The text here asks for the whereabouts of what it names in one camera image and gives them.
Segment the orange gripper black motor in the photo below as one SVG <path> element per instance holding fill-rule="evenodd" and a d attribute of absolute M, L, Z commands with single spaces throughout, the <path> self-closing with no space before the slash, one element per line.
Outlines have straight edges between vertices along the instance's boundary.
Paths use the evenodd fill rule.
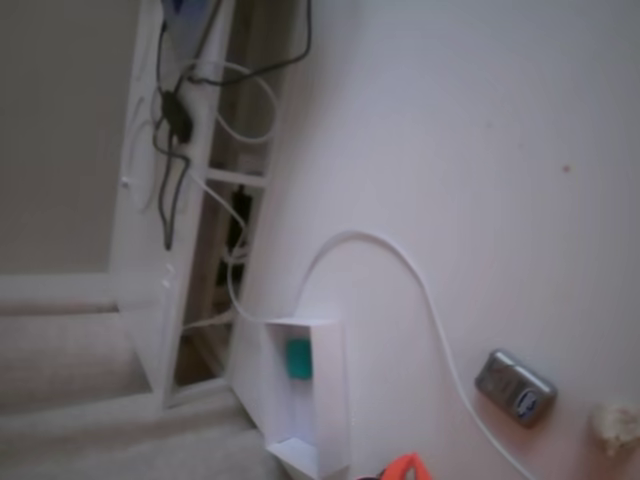
<path fill-rule="evenodd" d="M 366 476 L 366 480 L 431 480 L 431 473 L 415 452 L 403 454 L 389 463 L 382 472 Z"/>

